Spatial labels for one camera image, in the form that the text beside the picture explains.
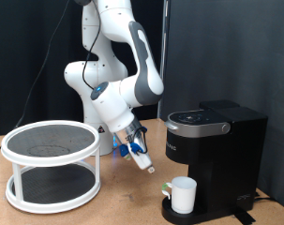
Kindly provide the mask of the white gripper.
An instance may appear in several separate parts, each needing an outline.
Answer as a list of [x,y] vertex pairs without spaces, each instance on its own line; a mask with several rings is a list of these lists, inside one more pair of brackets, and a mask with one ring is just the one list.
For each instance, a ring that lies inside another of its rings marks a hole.
[[155,171],[149,155],[137,143],[132,142],[128,146],[128,150],[141,170],[147,169],[149,173],[153,173]]

